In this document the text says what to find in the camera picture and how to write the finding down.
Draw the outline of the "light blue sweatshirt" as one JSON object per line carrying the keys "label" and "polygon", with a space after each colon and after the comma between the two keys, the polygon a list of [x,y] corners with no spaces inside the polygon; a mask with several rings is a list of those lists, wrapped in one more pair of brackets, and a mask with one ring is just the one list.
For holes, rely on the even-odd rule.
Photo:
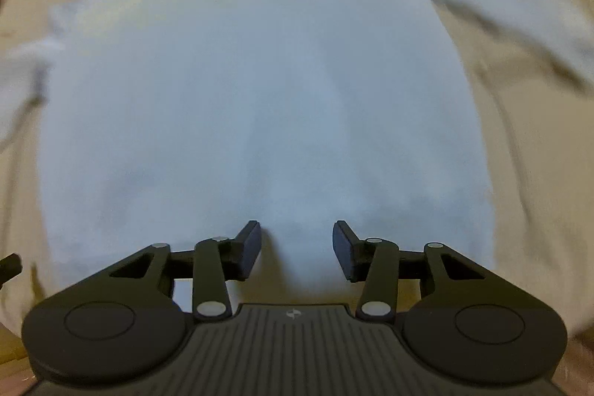
{"label": "light blue sweatshirt", "polygon": [[251,220],[262,251],[232,302],[354,304],[337,220],[502,275],[482,119],[443,7],[593,92],[593,0],[53,5],[44,36],[1,46],[1,149],[38,115],[40,300],[148,245],[187,250]]}

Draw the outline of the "grey bed sheet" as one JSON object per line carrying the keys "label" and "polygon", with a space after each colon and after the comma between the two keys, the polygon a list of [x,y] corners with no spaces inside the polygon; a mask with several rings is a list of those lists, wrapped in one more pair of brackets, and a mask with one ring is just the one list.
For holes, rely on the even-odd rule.
{"label": "grey bed sheet", "polygon": [[[1,0],[1,46],[44,36],[55,4]],[[593,322],[593,92],[533,50],[440,8],[482,119],[502,275],[555,308],[571,333]],[[1,149],[1,250],[23,273],[1,292],[1,323],[17,333],[51,289],[37,203],[37,112]]]}

